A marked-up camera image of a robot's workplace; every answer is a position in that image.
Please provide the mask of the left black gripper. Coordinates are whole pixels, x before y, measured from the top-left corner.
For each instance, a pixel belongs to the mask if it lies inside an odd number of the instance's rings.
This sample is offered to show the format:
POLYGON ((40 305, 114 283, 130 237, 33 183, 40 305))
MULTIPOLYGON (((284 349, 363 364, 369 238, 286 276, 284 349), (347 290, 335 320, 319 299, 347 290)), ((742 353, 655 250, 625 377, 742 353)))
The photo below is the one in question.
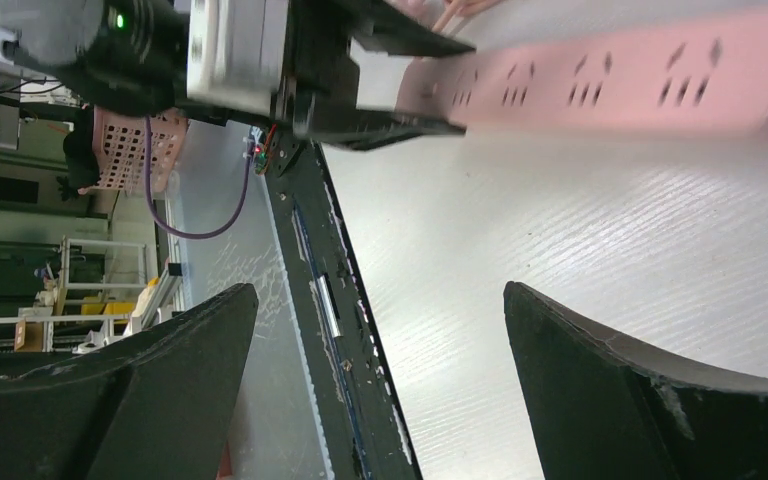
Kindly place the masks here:
POLYGON ((291 1, 280 98, 282 121, 296 137, 370 151, 422 136, 465 134, 464 127, 439 118, 359 109, 360 69, 350 55, 351 36, 367 51, 393 56, 444 58, 475 51, 387 1, 352 0, 350 13, 335 1, 291 1))

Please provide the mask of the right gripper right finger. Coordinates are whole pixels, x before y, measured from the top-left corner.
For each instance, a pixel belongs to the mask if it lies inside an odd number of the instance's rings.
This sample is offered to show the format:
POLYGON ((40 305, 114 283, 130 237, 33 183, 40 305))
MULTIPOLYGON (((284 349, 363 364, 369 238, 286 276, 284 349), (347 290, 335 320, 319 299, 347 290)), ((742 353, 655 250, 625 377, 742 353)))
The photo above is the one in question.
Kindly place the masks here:
POLYGON ((768 479, 768 378, 668 352, 518 282, 505 322, 548 479, 768 479))

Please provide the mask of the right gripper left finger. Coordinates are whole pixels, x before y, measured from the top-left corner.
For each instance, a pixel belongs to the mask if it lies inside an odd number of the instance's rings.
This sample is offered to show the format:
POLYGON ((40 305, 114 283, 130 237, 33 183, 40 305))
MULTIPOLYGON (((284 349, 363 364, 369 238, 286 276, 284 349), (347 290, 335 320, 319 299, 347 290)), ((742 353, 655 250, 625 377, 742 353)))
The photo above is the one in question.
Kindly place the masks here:
POLYGON ((258 311, 238 283, 87 354, 0 352, 0 479, 212 479, 258 311))

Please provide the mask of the pink power strip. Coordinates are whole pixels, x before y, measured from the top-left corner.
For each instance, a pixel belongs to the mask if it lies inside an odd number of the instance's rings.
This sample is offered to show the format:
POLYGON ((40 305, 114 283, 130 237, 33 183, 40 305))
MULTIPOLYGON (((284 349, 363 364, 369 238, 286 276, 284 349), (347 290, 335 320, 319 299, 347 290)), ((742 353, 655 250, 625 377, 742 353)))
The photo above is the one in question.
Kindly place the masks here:
POLYGON ((396 106, 467 128, 749 136, 768 125, 768 7, 419 59, 396 106))

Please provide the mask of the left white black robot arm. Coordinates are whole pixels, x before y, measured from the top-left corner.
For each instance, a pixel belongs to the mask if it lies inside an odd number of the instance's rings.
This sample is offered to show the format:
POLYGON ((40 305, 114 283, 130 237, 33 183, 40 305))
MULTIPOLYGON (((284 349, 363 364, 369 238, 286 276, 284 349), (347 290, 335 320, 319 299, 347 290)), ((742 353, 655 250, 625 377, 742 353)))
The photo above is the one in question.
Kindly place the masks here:
POLYGON ((436 114, 362 108, 351 46, 446 58, 472 46, 387 1, 0 1, 3 55, 90 103, 141 118, 172 108, 202 121, 276 126, 368 151, 459 135, 436 114))

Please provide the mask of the pink perforated basket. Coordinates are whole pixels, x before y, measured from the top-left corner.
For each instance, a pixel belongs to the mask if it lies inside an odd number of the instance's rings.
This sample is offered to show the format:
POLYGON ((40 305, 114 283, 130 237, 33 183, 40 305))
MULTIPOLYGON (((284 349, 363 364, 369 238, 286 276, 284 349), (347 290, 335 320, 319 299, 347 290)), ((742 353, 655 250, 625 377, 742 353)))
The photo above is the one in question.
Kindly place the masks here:
POLYGON ((92 190, 116 190, 128 194, 144 192, 145 153, 150 153, 150 181, 154 193, 166 190, 169 177, 181 153, 189 120, 178 110, 170 109, 151 116, 146 125, 143 118, 131 118, 107 110, 86 107, 83 112, 92 119, 92 150, 99 168, 99 180, 80 188, 85 194, 92 190))

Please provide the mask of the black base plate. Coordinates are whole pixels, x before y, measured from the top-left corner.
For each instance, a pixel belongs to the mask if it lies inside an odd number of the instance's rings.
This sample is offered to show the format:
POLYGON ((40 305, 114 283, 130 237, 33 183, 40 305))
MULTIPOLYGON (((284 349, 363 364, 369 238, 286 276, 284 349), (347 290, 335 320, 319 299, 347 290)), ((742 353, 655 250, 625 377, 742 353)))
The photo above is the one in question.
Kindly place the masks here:
POLYGON ((322 147, 271 128, 260 161, 334 478, 421 478, 322 147))

